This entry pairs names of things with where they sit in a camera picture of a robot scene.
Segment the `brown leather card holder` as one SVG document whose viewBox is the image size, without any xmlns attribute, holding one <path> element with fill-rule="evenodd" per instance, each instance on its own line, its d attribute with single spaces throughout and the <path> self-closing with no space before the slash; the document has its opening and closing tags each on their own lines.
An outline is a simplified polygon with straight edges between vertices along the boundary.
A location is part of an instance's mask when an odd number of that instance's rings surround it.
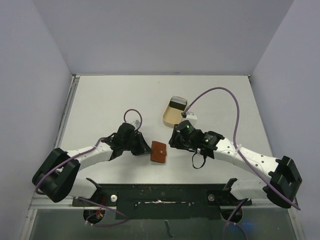
<svg viewBox="0 0 320 240">
<path fill-rule="evenodd" d="M 153 140 L 151 143 L 152 153 L 150 160 L 155 163 L 165 164 L 167 157 L 167 145 L 165 143 Z"/>
</svg>

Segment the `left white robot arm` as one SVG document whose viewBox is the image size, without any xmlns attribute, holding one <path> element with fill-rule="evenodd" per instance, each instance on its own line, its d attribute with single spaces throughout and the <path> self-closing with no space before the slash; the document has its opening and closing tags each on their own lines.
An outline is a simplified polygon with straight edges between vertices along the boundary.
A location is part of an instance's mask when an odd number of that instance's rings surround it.
<svg viewBox="0 0 320 240">
<path fill-rule="evenodd" d="M 131 152 L 133 156 L 153 152 L 143 134 L 127 122 L 122 123 L 117 132 L 99 138 L 92 146 L 67 151 L 55 148 L 32 178 L 35 192 L 54 203 L 66 197 L 80 197 L 95 206 L 102 199 L 101 186 L 91 178 L 78 177 L 78 173 L 98 163 L 112 161 L 124 152 Z"/>
</svg>

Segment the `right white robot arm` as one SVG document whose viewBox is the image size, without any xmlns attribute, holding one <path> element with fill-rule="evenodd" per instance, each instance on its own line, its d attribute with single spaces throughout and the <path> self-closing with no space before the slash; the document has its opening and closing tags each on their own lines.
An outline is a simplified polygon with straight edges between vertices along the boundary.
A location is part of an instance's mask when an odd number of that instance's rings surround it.
<svg viewBox="0 0 320 240">
<path fill-rule="evenodd" d="M 186 150 L 204 159 L 211 158 L 227 162 L 259 179 L 254 181 L 237 179 L 222 192 L 223 200 L 230 205 L 242 199 L 268 199 L 273 204 L 289 209 L 300 209 L 295 198 L 302 184 L 302 177 L 294 160 L 266 156 L 235 144 L 214 131 L 202 132 L 188 120 L 173 127 L 169 140 L 171 148 Z"/>
</svg>

